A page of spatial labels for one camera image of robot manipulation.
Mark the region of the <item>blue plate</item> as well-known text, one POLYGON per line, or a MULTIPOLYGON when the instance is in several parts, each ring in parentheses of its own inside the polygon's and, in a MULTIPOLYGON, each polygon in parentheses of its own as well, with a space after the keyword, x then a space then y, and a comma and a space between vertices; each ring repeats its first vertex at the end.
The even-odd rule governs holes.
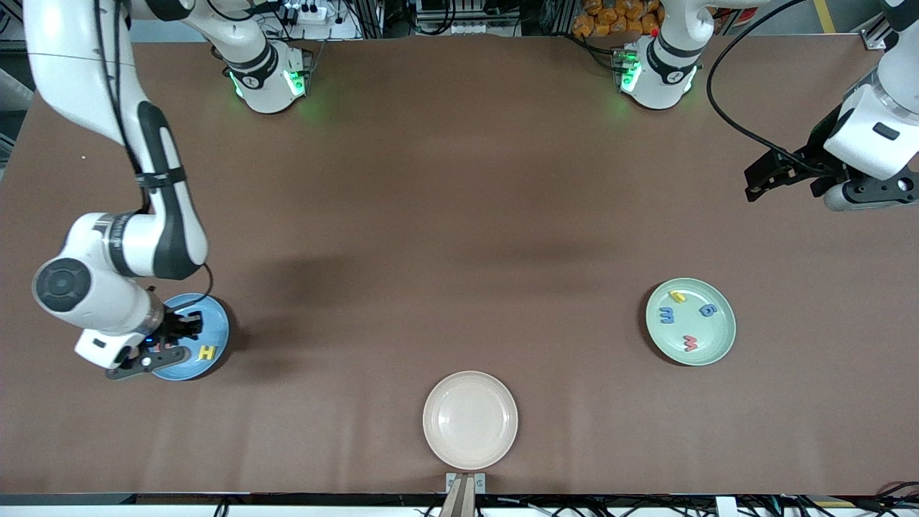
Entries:
POLYGON ((187 314, 200 312, 202 314, 203 328, 198 340, 178 340, 177 346, 190 349, 191 356, 183 363, 170 366, 157 372, 154 376, 166 381, 191 381, 213 372, 221 359, 226 356, 226 349, 230 338, 230 322, 224 307, 216 298, 206 297, 202 301, 193 302, 200 297, 197 292, 180 294, 165 301, 169 308, 179 308, 177 313, 187 314), (218 348, 215 360, 199 361, 198 348, 201 345, 213 345, 218 348))

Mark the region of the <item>green plate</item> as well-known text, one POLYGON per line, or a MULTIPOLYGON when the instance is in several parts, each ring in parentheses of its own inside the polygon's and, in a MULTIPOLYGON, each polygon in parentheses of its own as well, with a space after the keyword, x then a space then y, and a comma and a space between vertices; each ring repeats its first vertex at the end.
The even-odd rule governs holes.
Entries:
POLYGON ((645 324, 654 346, 670 360, 700 367, 721 360, 731 349, 737 336, 737 320, 727 298, 714 286, 701 279, 676 278, 659 284, 645 305, 645 324), (669 297, 677 290, 686 295, 686 302, 677 304, 669 297), (712 317, 702 317, 699 308, 711 302, 719 311, 712 317), (673 324, 660 323, 659 308, 672 307, 673 324), (698 350, 687 353, 684 336, 698 340, 698 350))

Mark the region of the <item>beige plate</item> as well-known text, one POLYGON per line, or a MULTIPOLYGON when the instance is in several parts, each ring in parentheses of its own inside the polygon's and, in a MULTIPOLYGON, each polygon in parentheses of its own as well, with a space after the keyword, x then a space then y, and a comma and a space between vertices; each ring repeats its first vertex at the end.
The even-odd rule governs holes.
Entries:
POLYGON ((466 371, 441 379, 422 413, 434 455, 460 471, 480 471, 505 458, 518 437, 518 405, 492 374, 466 371))

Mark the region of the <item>orange snack bags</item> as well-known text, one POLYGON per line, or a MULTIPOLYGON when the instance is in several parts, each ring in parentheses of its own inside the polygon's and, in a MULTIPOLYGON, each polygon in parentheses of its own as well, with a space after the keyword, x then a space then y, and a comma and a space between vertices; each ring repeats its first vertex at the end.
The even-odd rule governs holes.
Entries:
POLYGON ((625 32, 653 36, 666 15, 660 0, 579 0, 579 6, 571 25, 578 38, 625 32))

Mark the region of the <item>background electronics rack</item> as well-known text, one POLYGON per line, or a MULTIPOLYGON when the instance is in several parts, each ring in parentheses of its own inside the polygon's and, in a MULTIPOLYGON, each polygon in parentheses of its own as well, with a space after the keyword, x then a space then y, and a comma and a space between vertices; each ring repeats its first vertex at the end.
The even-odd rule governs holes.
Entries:
POLYGON ((518 10, 502 10, 497 0, 405 0, 405 9, 424 36, 486 34, 518 22, 518 10))

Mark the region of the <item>aluminium frame profile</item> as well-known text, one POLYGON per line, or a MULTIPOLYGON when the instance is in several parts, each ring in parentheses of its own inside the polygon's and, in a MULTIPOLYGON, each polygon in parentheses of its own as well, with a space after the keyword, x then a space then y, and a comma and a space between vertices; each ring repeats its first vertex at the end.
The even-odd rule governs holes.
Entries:
POLYGON ((883 13, 876 14, 873 19, 860 25, 859 36, 866 50, 882 52, 892 49, 899 40, 883 13))

